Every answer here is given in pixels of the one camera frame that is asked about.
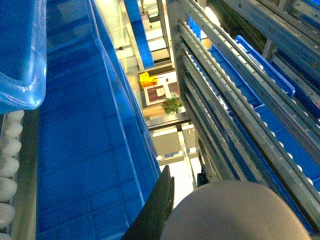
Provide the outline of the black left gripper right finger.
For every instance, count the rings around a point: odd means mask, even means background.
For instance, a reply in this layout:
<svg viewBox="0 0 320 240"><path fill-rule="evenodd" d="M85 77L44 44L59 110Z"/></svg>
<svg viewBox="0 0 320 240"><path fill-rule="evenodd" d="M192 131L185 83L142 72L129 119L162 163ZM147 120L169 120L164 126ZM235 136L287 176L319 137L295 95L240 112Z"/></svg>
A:
<svg viewBox="0 0 320 240"><path fill-rule="evenodd" d="M197 187L209 184L214 181L214 172L205 164L201 165L200 173L197 174Z"/></svg>

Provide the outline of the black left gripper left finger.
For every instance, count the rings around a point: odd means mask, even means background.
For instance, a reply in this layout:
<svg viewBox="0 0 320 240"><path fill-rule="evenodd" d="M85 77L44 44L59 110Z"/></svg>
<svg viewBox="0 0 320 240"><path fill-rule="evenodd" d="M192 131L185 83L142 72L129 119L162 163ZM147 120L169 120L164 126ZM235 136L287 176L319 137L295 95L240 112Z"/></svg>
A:
<svg viewBox="0 0 320 240"><path fill-rule="evenodd" d="M165 223L174 209L175 178L170 167L162 170L146 203L129 229L122 236L123 240L159 240Z"/></svg>

